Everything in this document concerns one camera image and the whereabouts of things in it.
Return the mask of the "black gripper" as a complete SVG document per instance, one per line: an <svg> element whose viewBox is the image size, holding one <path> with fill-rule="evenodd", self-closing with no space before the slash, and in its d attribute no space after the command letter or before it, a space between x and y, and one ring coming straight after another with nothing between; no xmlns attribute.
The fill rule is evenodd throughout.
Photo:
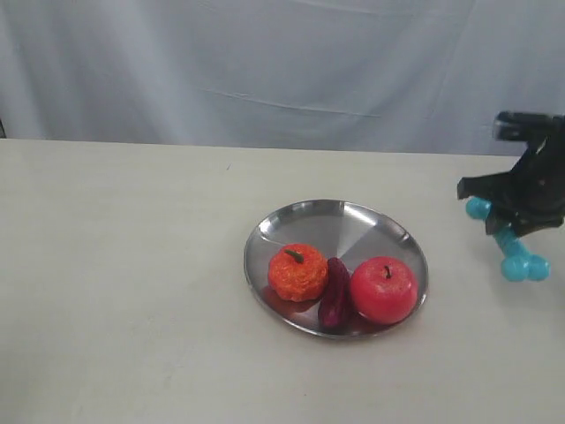
<svg viewBox="0 0 565 424"><path fill-rule="evenodd" d="M562 226L564 216L508 208L557 212L564 207L564 116L505 110L494 120L494 138L524 142L526 150L510 171L461 178L457 199L474 197L491 204L486 235L510 229L525 236Z"/></svg>

